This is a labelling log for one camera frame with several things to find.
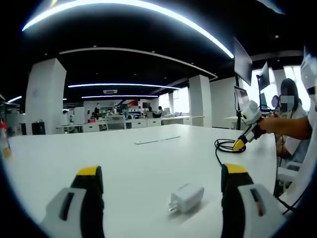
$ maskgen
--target desk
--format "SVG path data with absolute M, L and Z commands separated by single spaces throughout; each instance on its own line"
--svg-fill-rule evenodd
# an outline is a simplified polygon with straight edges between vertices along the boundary
M 235 129 L 236 125 L 237 125 L 237 121 L 238 121 L 238 117 L 237 116 L 233 116 L 233 117 L 228 117 L 228 118 L 224 118 L 224 120 L 227 120 L 230 122 L 230 129 Z
M 240 131 L 188 125 L 69 135 L 10 138 L 13 159 L 4 161 L 17 197 L 39 223 L 47 203 L 70 186 L 83 167 L 100 165 L 107 238 L 220 237 L 221 170 L 213 145 L 218 138 L 235 139 Z M 179 138 L 136 145 L 139 140 Z M 273 193 L 276 176 L 275 139 L 262 135 L 242 154 L 219 152 L 224 163 L 246 167 L 255 183 Z M 191 182 L 202 185 L 201 205 L 189 214 L 169 214 L 170 194 Z
M 159 125 L 167 125 L 167 124 L 186 124 L 186 125 L 199 125 L 199 126 L 204 126 L 204 116 L 178 116 L 178 117 L 169 117 L 169 118 L 150 118 L 150 119 L 130 119 L 126 120 L 126 127 L 127 128 L 141 128 L 141 127 L 150 127 L 149 125 L 150 121 L 157 121 Z M 133 127 L 131 124 L 137 124 L 141 123 L 140 126 Z M 86 124 L 70 124 L 70 125 L 62 125 L 56 127 L 57 129 L 59 128 L 70 128 L 70 127 L 84 127 L 85 125 L 107 125 L 107 122 L 105 120 L 98 120 L 96 122 L 92 123 L 86 123 Z

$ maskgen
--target black hair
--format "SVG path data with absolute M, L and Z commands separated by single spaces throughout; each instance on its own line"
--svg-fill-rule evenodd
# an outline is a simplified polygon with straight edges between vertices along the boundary
M 294 106 L 292 112 L 296 111 L 299 103 L 298 90 L 295 82 L 290 78 L 285 78 L 281 83 L 282 96 L 294 96 Z M 282 103 L 282 109 L 285 110 L 285 104 Z

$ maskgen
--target black ceiling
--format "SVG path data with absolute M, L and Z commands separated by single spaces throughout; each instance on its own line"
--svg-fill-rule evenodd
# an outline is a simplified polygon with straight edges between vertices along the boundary
M 285 15 L 276 14 L 256 0 L 147 1 L 189 18 L 231 51 L 233 36 L 249 55 L 303 48 L 300 34 L 294 33 L 294 25 L 289 24 Z M 25 95 L 32 65 L 51 58 L 58 58 L 67 70 L 64 96 L 70 101 L 78 101 L 81 96 L 101 95 L 103 89 L 111 89 L 67 88 L 70 84 L 120 82 L 167 85 L 197 74 L 211 77 L 190 66 L 139 53 L 85 51 L 59 55 L 63 51 L 93 46 L 155 51 L 194 63 L 216 73 L 219 78 L 233 73 L 233 60 L 206 37 L 170 17 L 133 6 L 81 6 L 53 15 L 21 32 L 39 2 L 19 2 L 19 10 L 12 13 L 13 20 L 7 29 L 11 48 L 5 51 L 8 85 L 1 90 L 8 99 Z M 154 90 L 145 87 L 118 89 L 119 94 L 149 94 Z

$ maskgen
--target white helmet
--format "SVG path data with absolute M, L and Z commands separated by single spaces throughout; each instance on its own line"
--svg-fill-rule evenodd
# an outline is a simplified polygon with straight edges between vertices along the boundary
M 317 101 L 317 57 L 307 54 L 301 65 L 301 78 L 309 97 Z

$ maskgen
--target hand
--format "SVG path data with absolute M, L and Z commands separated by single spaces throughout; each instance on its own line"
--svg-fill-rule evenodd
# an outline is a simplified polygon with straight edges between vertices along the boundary
M 270 114 L 268 115 L 268 117 L 269 117 L 269 118 L 278 118 L 279 115 L 276 114 L 276 113 L 270 113 Z
M 273 127 L 273 123 L 275 121 L 275 118 L 271 118 L 271 117 L 266 117 L 263 118 L 261 121 L 258 122 L 258 125 L 260 127 L 261 130 L 265 130 L 267 133 L 272 133 L 272 127 Z

